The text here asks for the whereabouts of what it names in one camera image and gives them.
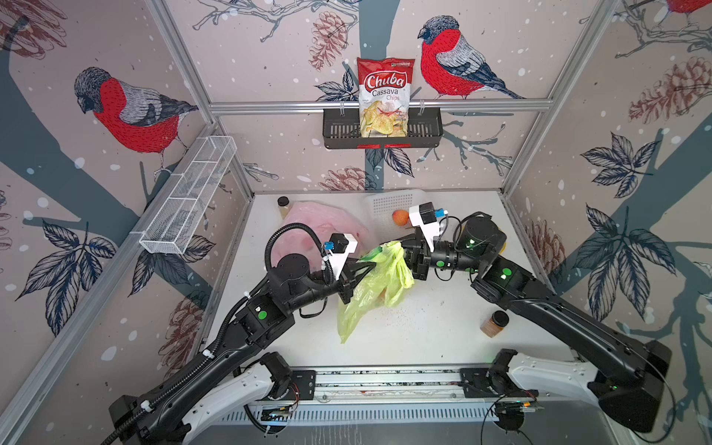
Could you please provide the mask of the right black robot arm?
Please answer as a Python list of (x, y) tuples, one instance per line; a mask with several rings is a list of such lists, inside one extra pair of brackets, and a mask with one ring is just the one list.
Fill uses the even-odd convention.
[(442, 240), (436, 211), (409, 216), (413, 233), (400, 238), (413, 276), (426, 280), (430, 271), (469, 272), (481, 298), (523, 317), (578, 352), (582, 365), (542, 363), (502, 350), (491, 370), (503, 370), (514, 388), (551, 391), (598, 406), (609, 418), (635, 433), (651, 433), (665, 395), (670, 349), (656, 340), (642, 343), (595, 320), (550, 291), (526, 268), (502, 257), (507, 236), (491, 215), (475, 212), (461, 220), (454, 240)]

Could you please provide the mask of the pink plastic bag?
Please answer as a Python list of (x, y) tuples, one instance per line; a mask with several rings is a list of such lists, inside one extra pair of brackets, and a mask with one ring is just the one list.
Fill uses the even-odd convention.
[[(378, 244), (375, 234), (352, 213), (314, 201), (298, 201), (291, 205), (283, 226), (293, 223), (309, 226), (321, 243), (327, 242), (335, 233), (353, 235), (358, 241), (354, 253), (357, 257), (367, 254)], [(272, 266), (291, 253), (307, 258), (312, 272), (320, 269), (319, 251), (312, 238), (301, 229), (290, 230), (276, 240), (271, 252)]]

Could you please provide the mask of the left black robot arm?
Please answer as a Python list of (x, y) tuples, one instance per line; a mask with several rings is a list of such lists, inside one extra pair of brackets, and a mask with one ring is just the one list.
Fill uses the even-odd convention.
[(155, 389), (111, 404), (114, 430), (105, 443), (188, 444), (227, 413), (288, 393), (292, 370), (266, 348), (294, 326), (301, 308), (332, 295), (348, 300), (375, 266), (348, 259), (335, 277), (330, 270), (311, 273), (300, 254), (282, 258), (228, 312), (202, 353)]

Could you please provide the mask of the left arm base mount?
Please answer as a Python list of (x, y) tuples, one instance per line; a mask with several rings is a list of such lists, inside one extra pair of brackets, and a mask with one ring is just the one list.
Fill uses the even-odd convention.
[(313, 369), (293, 370), (289, 381), (277, 385), (276, 389), (259, 399), (259, 402), (312, 401), (316, 390), (317, 372)]

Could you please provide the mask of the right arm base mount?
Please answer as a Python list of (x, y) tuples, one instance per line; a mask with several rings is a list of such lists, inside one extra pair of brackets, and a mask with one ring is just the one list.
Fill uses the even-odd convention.
[(495, 397), (521, 397), (537, 400), (539, 391), (521, 389), (508, 374), (491, 372), (489, 368), (469, 367), (459, 370), (460, 383), (465, 398), (485, 399)]

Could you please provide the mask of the green plastic bag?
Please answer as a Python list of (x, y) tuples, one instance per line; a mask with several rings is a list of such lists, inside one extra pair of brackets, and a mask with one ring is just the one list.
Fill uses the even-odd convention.
[(405, 261), (385, 261), (383, 244), (361, 257), (378, 266), (356, 287), (348, 304), (339, 304), (337, 331), (341, 343), (348, 341), (361, 319), (378, 307), (395, 307), (403, 302), (415, 278)]

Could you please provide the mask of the orange peach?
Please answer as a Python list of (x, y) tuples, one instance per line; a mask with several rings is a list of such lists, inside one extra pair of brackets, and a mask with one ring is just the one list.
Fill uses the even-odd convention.
[(404, 210), (393, 211), (391, 218), (396, 226), (405, 227), (410, 222), (409, 212)]

